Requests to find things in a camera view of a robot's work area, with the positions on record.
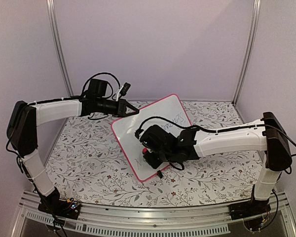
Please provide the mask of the pink framed whiteboard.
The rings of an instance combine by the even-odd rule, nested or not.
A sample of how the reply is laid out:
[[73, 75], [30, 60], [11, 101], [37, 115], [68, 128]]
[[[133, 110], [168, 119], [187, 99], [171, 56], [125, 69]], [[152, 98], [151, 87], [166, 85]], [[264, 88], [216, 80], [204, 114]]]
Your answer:
[[159, 125], [166, 132], [178, 136], [181, 129], [173, 124], [180, 126], [191, 126], [192, 123], [176, 94], [171, 94], [158, 101], [152, 102], [140, 109], [137, 115], [129, 116], [126, 118], [119, 118], [112, 122], [111, 129], [116, 137], [118, 144], [121, 147], [132, 171], [140, 182], [145, 182], [152, 178], [160, 170], [164, 170], [169, 166], [168, 163], [163, 163], [159, 168], [152, 168], [143, 157], [142, 150], [145, 148], [140, 141], [135, 137], [135, 131], [139, 128], [140, 124], [149, 117], [159, 116], [167, 119], [151, 119], [147, 121], [142, 129], [146, 130], [152, 125]]

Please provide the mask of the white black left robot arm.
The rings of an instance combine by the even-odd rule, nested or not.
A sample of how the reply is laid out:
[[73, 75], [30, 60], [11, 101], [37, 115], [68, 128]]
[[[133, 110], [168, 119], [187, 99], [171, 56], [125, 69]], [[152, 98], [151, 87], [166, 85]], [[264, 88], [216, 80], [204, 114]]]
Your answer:
[[16, 102], [7, 126], [6, 150], [16, 154], [20, 171], [33, 184], [37, 193], [46, 199], [44, 206], [52, 214], [64, 209], [57, 188], [49, 178], [38, 148], [38, 131], [45, 124], [75, 117], [88, 117], [100, 113], [124, 118], [139, 113], [139, 110], [124, 99], [130, 83], [119, 84], [117, 91], [107, 95], [109, 82], [90, 78], [79, 95], [42, 101]]

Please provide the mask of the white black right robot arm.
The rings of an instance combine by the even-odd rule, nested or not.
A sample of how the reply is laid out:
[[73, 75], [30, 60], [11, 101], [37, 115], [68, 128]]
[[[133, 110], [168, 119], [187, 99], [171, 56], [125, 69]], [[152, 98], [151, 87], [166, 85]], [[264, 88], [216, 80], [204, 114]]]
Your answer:
[[218, 153], [237, 151], [262, 151], [265, 153], [258, 181], [253, 187], [253, 198], [245, 205], [249, 215], [264, 208], [280, 173], [291, 168], [293, 159], [288, 135], [272, 112], [263, 113], [261, 119], [239, 126], [210, 130], [198, 125], [180, 126], [174, 136], [154, 124], [135, 131], [135, 137], [146, 148], [143, 156], [154, 169], [162, 163], [180, 164], [188, 160]]

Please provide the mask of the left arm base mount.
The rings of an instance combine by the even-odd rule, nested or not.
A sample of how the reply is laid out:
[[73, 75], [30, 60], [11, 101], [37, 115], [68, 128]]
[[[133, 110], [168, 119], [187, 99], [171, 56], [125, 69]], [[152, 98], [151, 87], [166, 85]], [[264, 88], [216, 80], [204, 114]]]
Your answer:
[[38, 210], [55, 216], [77, 220], [80, 214], [81, 201], [42, 198]]

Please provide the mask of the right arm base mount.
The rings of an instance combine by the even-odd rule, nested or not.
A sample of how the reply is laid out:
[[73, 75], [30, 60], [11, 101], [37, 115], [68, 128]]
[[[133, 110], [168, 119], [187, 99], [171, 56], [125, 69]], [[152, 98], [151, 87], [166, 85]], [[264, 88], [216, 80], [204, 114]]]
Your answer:
[[228, 206], [228, 211], [232, 220], [260, 215], [270, 210], [269, 199], [257, 200], [254, 196], [251, 196], [251, 199], [248, 201], [234, 203]]

